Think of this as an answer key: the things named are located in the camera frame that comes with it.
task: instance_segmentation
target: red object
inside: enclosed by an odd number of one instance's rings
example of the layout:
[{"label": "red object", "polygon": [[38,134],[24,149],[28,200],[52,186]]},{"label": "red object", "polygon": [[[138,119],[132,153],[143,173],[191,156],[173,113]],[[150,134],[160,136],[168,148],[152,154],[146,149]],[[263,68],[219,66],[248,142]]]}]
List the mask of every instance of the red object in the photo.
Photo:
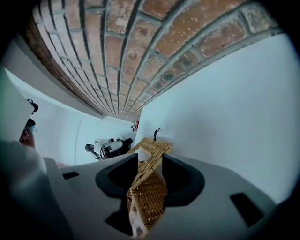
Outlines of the red object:
[{"label": "red object", "polygon": [[137,128],[139,127],[139,122],[140,122],[140,121],[137,121],[137,122],[136,122],[135,131],[137,131]]}]

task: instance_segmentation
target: white wall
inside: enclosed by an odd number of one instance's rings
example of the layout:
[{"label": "white wall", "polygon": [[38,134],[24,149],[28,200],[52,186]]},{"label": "white wall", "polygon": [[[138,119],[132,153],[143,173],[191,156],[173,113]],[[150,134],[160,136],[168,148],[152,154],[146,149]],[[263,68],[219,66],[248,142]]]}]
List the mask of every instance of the white wall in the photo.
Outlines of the white wall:
[{"label": "white wall", "polygon": [[36,122],[37,152],[67,165],[79,165],[97,160],[84,150],[96,138],[132,137],[131,123],[111,117],[102,120],[78,111],[67,110],[36,95],[19,89],[25,98],[38,104],[30,118]]},{"label": "white wall", "polygon": [[299,173],[299,81],[288,36],[260,41],[145,106],[135,143],[161,127],[174,153],[232,169],[278,203]]}]

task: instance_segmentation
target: wicker basket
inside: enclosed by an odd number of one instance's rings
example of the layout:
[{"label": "wicker basket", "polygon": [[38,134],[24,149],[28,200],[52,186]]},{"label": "wicker basket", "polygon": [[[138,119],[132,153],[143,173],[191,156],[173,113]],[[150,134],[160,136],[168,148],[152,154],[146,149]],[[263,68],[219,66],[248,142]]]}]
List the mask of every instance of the wicker basket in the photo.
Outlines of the wicker basket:
[{"label": "wicker basket", "polygon": [[127,207],[128,212],[136,211],[141,217],[145,226],[143,234],[140,235],[143,237],[164,213],[167,187],[155,169],[162,164],[163,153],[170,153],[172,146],[167,142],[153,142],[150,138],[144,138],[128,153],[134,153],[139,148],[148,153],[150,158],[138,163],[137,175],[127,193]]},{"label": "wicker basket", "polygon": [[136,188],[143,181],[145,181],[155,169],[163,162],[163,153],[172,152],[172,146],[168,142],[156,141],[151,138],[144,138],[136,146],[134,146],[128,153],[134,153],[141,148],[144,152],[150,155],[150,158],[139,164],[137,175],[130,187],[130,189]]}]

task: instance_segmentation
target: small black figurine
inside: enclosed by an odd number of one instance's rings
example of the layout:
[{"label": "small black figurine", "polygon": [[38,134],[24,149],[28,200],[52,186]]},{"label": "small black figurine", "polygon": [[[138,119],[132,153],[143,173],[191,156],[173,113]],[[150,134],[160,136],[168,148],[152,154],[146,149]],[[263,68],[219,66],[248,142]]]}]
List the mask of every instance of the small black figurine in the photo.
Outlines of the small black figurine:
[{"label": "small black figurine", "polygon": [[154,142],[156,141],[156,134],[158,133],[158,131],[160,130],[160,128],[158,129],[158,128],[156,128],[156,131],[154,131]]}]

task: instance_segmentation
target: black hook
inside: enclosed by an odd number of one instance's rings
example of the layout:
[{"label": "black hook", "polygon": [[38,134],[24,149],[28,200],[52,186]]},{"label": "black hook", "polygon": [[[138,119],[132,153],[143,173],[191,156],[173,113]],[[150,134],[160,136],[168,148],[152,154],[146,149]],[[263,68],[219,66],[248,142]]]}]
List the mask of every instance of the black hook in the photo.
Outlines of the black hook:
[{"label": "black hook", "polygon": [[156,128],[156,130],[154,131],[154,142],[156,141],[156,134],[158,133],[158,131],[160,130],[160,128],[158,129],[158,128]]},{"label": "black hook", "polygon": [[34,107],[32,114],[35,113],[38,110],[38,105],[34,103],[32,99],[27,99],[27,101],[30,102],[30,104]]}]

